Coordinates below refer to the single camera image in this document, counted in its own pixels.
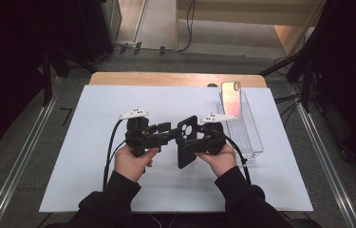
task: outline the smartphone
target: smartphone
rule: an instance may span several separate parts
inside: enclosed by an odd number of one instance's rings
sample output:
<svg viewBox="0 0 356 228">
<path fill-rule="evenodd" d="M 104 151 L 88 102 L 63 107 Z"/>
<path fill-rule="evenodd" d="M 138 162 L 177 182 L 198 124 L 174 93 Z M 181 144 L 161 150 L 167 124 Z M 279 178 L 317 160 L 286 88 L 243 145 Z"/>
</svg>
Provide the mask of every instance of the smartphone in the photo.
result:
<svg viewBox="0 0 356 228">
<path fill-rule="evenodd" d="M 192 129 L 191 132 L 185 132 L 187 127 L 190 126 Z M 197 116 L 191 116 L 184 121 L 178 123 L 178 128 L 182 129 L 183 138 L 185 140 L 193 140 L 197 139 L 197 132 L 194 130 L 197 126 Z M 186 167 L 186 165 L 190 164 L 192 161 L 196 159 L 197 155 L 192 151 L 188 151 L 184 143 L 178 143 L 178 168 L 182 169 Z"/>
<path fill-rule="evenodd" d="M 221 101 L 225 115 L 242 116 L 240 82 L 224 82 L 221 85 Z"/>
</svg>

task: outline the white table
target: white table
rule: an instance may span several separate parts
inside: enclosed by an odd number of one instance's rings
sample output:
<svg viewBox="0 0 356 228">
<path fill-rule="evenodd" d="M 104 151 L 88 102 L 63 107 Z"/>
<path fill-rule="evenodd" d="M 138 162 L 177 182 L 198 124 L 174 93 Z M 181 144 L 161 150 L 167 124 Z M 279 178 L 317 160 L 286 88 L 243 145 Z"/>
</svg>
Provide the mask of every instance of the white table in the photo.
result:
<svg viewBox="0 0 356 228">
<path fill-rule="evenodd" d="M 306 187 L 267 88 L 246 92 L 264 152 L 249 164 L 252 182 L 279 211 L 311 211 Z M 216 112 L 219 88 L 183 86 L 87 85 L 76 108 L 59 158 L 47 186 L 40 212 L 70 212 L 92 191 L 101 191 L 103 167 L 113 127 L 119 115 L 140 106 L 150 124 L 177 123 Z M 120 125 L 114 147 L 123 140 Z M 214 185 L 208 164 L 197 159 L 178 169 L 177 146 L 171 141 L 154 158 L 133 199 L 134 212 L 219 212 L 224 198 Z"/>
</svg>

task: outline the black jacket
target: black jacket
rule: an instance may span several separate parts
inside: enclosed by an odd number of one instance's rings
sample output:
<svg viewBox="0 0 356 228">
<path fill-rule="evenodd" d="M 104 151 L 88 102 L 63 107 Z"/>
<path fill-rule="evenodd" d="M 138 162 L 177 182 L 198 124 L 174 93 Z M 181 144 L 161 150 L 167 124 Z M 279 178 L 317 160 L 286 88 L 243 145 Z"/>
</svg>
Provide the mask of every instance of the black jacket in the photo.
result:
<svg viewBox="0 0 356 228">
<path fill-rule="evenodd" d="M 215 184 L 226 200 L 228 227 L 291 227 L 264 201 L 261 188 L 246 182 L 237 166 L 219 177 Z M 68 223 L 51 224 L 47 228 L 131 227 L 130 204 L 140 189 L 137 183 L 113 171 L 106 189 L 103 192 L 93 192 L 83 199 L 79 212 Z"/>
</svg>

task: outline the cable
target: cable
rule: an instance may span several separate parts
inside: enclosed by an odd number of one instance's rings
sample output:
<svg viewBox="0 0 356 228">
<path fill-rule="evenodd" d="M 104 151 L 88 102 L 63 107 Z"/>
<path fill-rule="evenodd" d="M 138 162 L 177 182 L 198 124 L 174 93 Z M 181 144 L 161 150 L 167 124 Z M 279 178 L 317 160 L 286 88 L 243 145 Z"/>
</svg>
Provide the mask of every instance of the cable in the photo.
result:
<svg viewBox="0 0 356 228">
<path fill-rule="evenodd" d="M 272 65 L 274 66 L 275 63 L 276 63 L 278 60 L 280 60 L 280 59 L 285 59 L 285 60 L 287 60 L 288 64 L 293 63 L 293 62 L 291 62 L 291 61 L 288 61 L 287 56 L 281 56 L 281 57 L 279 57 L 279 58 L 276 58 L 276 59 L 274 60 L 274 62 L 272 62 Z M 277 69 L 275 72 L 277 72 L 278 74 L 280 74 L 280 75 L 282 75 L 282 76 L 287 76 L 287 74 L 281 73 L 280 71 L 278 71 L 278 69 Z"/>
<path fill-rule="evenodd" d="M 282 215 L 283 217 L 287 218 L 288 220 L 291 220 L 291 218 L 290 218 L 287 214 L 282 213 L 281 215 Z"/>
<path fill-rule="evenodd" d="M 118 151 L 118 149 L 119 149 L 125 142 L 126 142 L 126 140 L 123 140 L 123 142 L 121 142 L 121 143 L 116 147 L 116 149 L 115 149 L 115 150 L 113 151 L 113 153 L 112 153 L 112 156 L 110 157 L 109 163 L 112 162 L 112 159 L 113 159 L 113 157 L 114 157 L 115 154 L 116 154 L 116 151 Z"/>
<path fill-rule="evenodd" d="M 306 214 L 306 212 L 303 213 L 309 220 L 311 220 L 311 218 L 308 216 L 308 214 Z"/>
<path fill-rule="evenodd" d="M 290 115 L 292 114 L 293 110 L 301 103 L 301 100 L 297 100 L 294 102 L 294 105 L 292 106 L 292 110 L 290 111 L 290 114 L 288 114 L 287 119 L 284 122 L 284 127 L 287 125 L 288 119 L 290 118 Z"/>
<path fill-rule="evenodd" d="M 219 136 L 224 137 L 226 140 L 228 140 L 228 142 L 231 144 L 231 146 L 234 148 L 234 150 L 236 150 L 236 152 L 239 154 L 240 157 L 240 161 L 242 162 L 242 166 L 243 166 L 243 171 L 245 172 L 245 177 L 246 177 L 246 181 L 248 182 L 248 184 L 252 184 L 251 182 L 251 176 L 249 174 L 249 169 L 248 169 L 248 165 L 246 164 L 246 162 L 248 161 L 247 159 L 245 159 L 242 155 L 242 152 L 239 149 L 239 146 L 237 146 L 237 144 L 228 136 L 226 136 L 224 133 L 221 133 L 219 131 L 216 130 L 210 130 L 210 129 L 203 129 L 203 131 L 205 133 L 214 133 L 217 134 Z"/>
<path fill-rule="evenodd" d="M 298 100 L 296 100 L 294 103 L 292 103 L 289 107 L 287 107 L 283 112 L 281 112 L 279 114 L 280 117 L 282 117 L 288 110 L 290 110 L 297 102 Z"/>
<path fill-rule="evenodd" d="M 281 98 L 275 98 L 274 101 L 276 104 L 280 104 L 282 102 L 292 100 L 293 98 L 301 98 L 302 94 L 301 93 L 295 93 L 287 97 L 281 97 Z"/>
<path fill-rule="evenodd" d="M 148 214 L 149 217 L 151 217 L 154 221 L 157 222 L 157 224 L 159 225 L 159 228 L 162 228 L 162 224 L 160 224 L 160 222 L 155 218 L 153 217 L 152 215 Z"/>
<path fill-rule="evenodd" d="M 192 19 L 189 27 L 189 14 L 190 14 L 190 9 L 193 6 L 192 10 Z M 187 24 L 187 30 L 189 31 L 189 41 L 187 42 L 186 47 L 183 49 L 178 50 L 178 52 L 182 52 L 189 48 L 189 46 L 192 44 L 192 37 L 193 37 L 193 19 L 195 18 L 195 10 L 196 10 L 196 0 L 192 0 L 192 3 L 190 4 L 189 10 L 187 11 L 187 16 L 186 16 L 186 24 Z"/>
<path fill-rule="evenodd" d="M 169 223 L 168 228 L 172 227 L 172 224 L 174 224 L 175 219 L 177 218 L 178 214 L 175 214 L 174 218 L 172 219 L 171 223 Z"/>
<path fill-rule="evenodd" d="M 45 224 L 45 222 L 51 217 L 51 215 L 53 215 L 53 213 L 47 214 L 47 216 L 41 221 L 41 223 L 39 223 L 37 228 L 41 228 Z"/>
<path fill-rule="evenodd" d="M 111 56 L 112 54 L 116 53 L 116 52 L 119 52 L 121 51 L 122 49 L 121 48 L 115 48 L 113 49 L 113 51 L 111 53 L 108 53 L 106 55 L 104 55 L 98 62 L 95 62 L 95 63 L 92 63 L 91 65 L 96 67 L 97 65 L 99 65 L 101 62 L 103 62 L 105 59 L 107 59 L 109 56 Z M 72 66 L 69 66 L 69 68 L 72 68 L 72 69 L 75 69 L 75 68 L 82 68 L 82 66 L 76 66 L 76 65 L 73 65 L 71 64 L 70 62 L 72 62 L 71 60 L 69 60 L 69 62 L 67 63 L 68 65 L 72 65 Z"/>
<path fill-rule="evenodd" d="M 122 120 L 118 120 L 115 127 L 113 128 L 112 136 L 110 137 L 109 147 L 107 149 L 106 166 L 104 167 L 104 171 L 103 171 L 103 189 L 106 187 L 106 184 L 107 184 L 107 175 L 109 173 L 109 164 L 111 161 L 110 153 L 112 151 L 113 140 L 115 139 L 116 130 L 118 129 L 119 124 L 121 124 L 121 122 L 122 122 Z"/>
<path fill-rule="evenodd" d="M 187 24 L 187 29 L 189 31 L 189 40 L 187 42 L 186 47 L 184 47 L 183 49 L 179 49 L 179 50 L 175 50 L 175 49 L 155 49 L 155 48 L 138 48 L 138 47 L 124 47 L 124 46 L 118 46 L 122 49 L 130 49 L 130 50 L 153 50 L 153 51 L 173 51 L 173 52 L 182 52 L 184 50 L 186 50 L 187 48 L 189 48 L 189 46 L 192 44 L 192 38 L 193 38 L 193 20 L 195 18 L 195 9 L 196 9 L 196 0 L 192 0 L 192 2 L 190 3 L 190 7 L 187 10 L 187 15 L 186 15 L 186 24 Z M 192 16 L 189 19 L 189 15 L 190 15 L 190 10 L 192 10 Z"/>
</svg>

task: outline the person's right hand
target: person's right hand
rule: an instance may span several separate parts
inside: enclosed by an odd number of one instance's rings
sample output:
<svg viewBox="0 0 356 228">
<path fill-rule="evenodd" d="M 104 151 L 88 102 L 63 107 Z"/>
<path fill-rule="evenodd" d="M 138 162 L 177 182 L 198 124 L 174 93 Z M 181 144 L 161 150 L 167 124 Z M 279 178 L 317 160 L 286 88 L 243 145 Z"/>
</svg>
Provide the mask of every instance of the person's right hand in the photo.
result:
<svg viewBox="0 0 356 228">
<path fill-rule="evenodd" d="M 116 152 L 114 170 L 132 182 L 137 182 L 145 166 L 152 167 L 152 159 L 158 152 L 159 148 L 151 148 L 136 158 L 133 148 L 126 144 Z"/>
<path fill-rule="evenodd" d="M 217 178 L 236 166 L 236 155 L 234 154 L 234 149 L 228 144 L 225 144 L 221 151 L 216 155 L 209 153 L 196 153 L 196 155 L 210 164 L 211 169 L 216 174 Z"/>
</svg>

